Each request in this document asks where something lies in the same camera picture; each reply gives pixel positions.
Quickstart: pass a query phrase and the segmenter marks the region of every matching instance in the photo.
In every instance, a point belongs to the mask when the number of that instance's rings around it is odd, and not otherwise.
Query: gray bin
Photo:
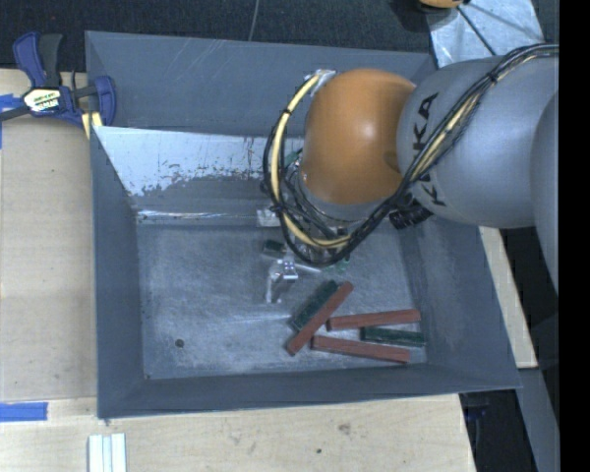
[[[372,67],[416,84],[425,54],[89,32],[88,75],[116,83],[114,127],[91,136],[98,416],[361,401],[514,388],[519,378],[476,227],[381,225],[347,267],[264,295],[279,229],[256,210],[264,138],[319,68]],[[289,125],[301,143],[304,101]],[[392,365],[284,343],[326,279],[337,315],[418,308],[425,348]],[[345,331],[345,337],[356,337]]]

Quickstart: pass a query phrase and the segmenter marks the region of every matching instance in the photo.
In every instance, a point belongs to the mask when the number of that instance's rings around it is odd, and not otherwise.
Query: black floor
[[[431,47],[426,17],[412,0],[259,0],[254,19],[256,2],[0,0],[0,67],[13,67],[12,43],[30,30],[65,35],[59,57],[64,71],[86,69],[85,30],[239,40],[251,34],[258,41],[420,52]],[[560,0],[532,2],[546,40],[559,43]],[[534,229],[502,234],[559,417],[557,326],[550,327],[558,299]],[[535,470],[513,391],[462,395],[462,401],[480,472]]]

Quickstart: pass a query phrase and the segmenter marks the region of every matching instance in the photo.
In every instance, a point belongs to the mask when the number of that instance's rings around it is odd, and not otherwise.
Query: yellow cable
[[[304,83],[303,86],[299,88],[299,90],[295,93],[290,103],[287,105],[286,110],[284,110],[277,122],[277,127],[275,128],[275,137],[273,140],[273,149],[271,152],[270,165],[271,189],[273,191],[273,195],[276,198],[279,198],[279,153],[282,145],[282,138],[284,136],[284,129],[286,128],[286,123],[288,122],[291,113],[293,113],[293,110],[295,110],[295,108],[300,103],[302,98],[306,95],[306,93],[318,82],[319,78],[319,75],[313,75]],[[340,248],[350,240],[349,235],[337,238],[335,240],[322,240],[319,238],[313,238],[312,236],[309,236],[307,233],[302,231],[295,224],[288,212],[283,211],[282,215],[284,218],[284,222],[286,223],[286,227],[288,227],[288,229],[295,235],[295,237],[297,237],[307,245],[313,245],[320,248]]]

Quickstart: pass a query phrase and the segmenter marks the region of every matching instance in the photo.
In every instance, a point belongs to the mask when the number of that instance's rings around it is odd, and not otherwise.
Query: wooden block
[[[305,324],[290,341],[288,341],[288,344],[286,344],[286,351],[291,355],[295,355],[301,350],[304,345],[311,340],[313,335],[315,335],[315,332],[322,327],[324,322],[330,318],[332,313],[336,311],[352,290],[354,290],[354,285],[349,281],[346,281],[338,287],[336,292],[329,297],[317,314],[311,317],[310,321]]]
[[[329,353],[388,360],[389,362],[398,362],[400,364],[406,364],[411,360],[411,352],[405,348],[353,341],[350,339],[339,339],[338,337],[327,337],[325,335],[314,336],[311,347],[314,350],[327,351]]]
[[[364,313],[362,315],[348,315],[334,317],[327,321],[327,330],[343,330],[345,328],[360,328],[372,325],[411,324],[422,318],[419,310],[384,311],[381,313]]]

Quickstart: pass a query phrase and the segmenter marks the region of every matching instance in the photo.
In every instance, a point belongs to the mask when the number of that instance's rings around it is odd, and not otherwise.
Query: clamp
[[[76,89],[73,75],[72,89],[62,86],[57,71],[57,53],[62,39],[63,35],[58,33],[42,35],[38,31],[30,31],[15,41],[13,53],[16,63],[29,77],[30,89],[21,97],[22,106],[0,112],[0,122],[29,114],[60,119],[87,131],[88,115],[79,107],[77,100],[94,94],[97,95],[95,111],[100,122],[105,126],[113,122],[116,94],[110,77],[97,77],[93,86]]]

